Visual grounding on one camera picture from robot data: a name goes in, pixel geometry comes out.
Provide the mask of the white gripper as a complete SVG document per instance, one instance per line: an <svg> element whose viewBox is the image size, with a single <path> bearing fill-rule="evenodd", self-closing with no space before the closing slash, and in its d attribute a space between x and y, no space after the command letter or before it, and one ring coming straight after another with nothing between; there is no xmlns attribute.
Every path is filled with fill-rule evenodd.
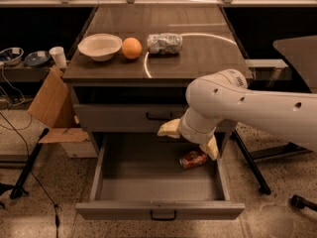
<svg viewBox="0 0 317 238"><path fill-rule="evenodd" d="M219 118L206 118L194 109L188 108L180 120L173 119L162 124L158 129L158 135L175 139L181 135L187 141L198 144L212 161L216 161L219 150L214 132L220 122Z"/></svg>

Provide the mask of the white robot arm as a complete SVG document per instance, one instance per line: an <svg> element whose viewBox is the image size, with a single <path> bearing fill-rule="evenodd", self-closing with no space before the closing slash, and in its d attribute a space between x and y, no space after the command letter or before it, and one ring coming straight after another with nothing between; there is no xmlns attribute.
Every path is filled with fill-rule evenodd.
<svg viewBox="0 0 317 238"><path fill-rule="evenodd" d="M226 69L194 79L186 88L188 109L162 124L160 136L183 137L213 160L219 154L214 132L223 120L242 122L317 152L317 95L249 90L245 77Z"/></svg>

